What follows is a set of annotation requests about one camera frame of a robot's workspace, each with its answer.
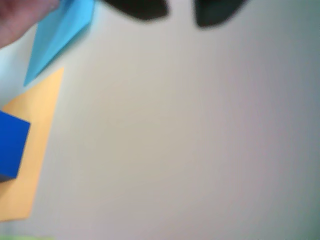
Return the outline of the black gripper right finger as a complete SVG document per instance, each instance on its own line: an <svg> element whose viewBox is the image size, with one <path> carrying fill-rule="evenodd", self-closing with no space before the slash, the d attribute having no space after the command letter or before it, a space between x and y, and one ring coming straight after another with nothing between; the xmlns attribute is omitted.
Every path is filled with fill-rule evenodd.
<svg viewBox="0 0 320 240"><path fill-rule="evenodd" d="M247 0L195 0L195 22L198 27L216 27L230 20Z"/></svg>

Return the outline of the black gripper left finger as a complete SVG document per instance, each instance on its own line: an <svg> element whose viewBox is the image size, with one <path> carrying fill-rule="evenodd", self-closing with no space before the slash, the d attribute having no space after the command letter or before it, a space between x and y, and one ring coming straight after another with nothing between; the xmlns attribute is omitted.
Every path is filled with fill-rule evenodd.
<svg viewBox="0 0 320 240"><path fill-rule="evenodd" d="M169 13L165 0L105 0L104 2L138 20L154 20Z"/></svg>

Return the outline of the person's hand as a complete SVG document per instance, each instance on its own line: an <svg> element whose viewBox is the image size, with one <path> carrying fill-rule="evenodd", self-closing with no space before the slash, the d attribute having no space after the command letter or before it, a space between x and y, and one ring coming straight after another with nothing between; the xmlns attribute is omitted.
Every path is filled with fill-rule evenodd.
<svg viewBox="0 0 320 240"><path fill-rule="evenodd" d="M59 0L0 0L0 47L20 39L59 5Z"/></svg>

